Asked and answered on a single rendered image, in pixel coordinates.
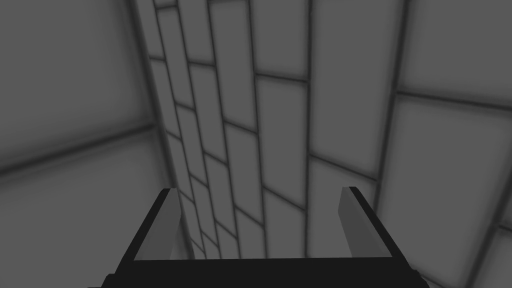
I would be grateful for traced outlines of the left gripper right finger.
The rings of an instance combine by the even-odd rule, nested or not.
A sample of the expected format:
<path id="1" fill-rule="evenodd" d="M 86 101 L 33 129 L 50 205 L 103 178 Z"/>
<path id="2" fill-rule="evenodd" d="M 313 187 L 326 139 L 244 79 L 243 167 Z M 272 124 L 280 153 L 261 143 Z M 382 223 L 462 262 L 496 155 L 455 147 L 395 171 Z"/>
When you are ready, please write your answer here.
<path id="1" fill-rule="evenodd" d="M 342 188 L 337 211 L 350 252 L 343 262 L 404 265 L 404 255 L 357 187 Z"/>

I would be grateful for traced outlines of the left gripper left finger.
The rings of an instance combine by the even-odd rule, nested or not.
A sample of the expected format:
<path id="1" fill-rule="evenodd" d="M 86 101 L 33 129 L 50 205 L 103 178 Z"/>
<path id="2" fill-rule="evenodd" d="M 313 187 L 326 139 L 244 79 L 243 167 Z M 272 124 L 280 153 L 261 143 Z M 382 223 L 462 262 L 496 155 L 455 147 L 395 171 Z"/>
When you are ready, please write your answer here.
<path id="1" fill-rule="evenodd" d="M 181 204 L 177 189 L 162 189 L 118 266 L 127 268 L 134 261 L 170 260 L 180 222 Z"/>

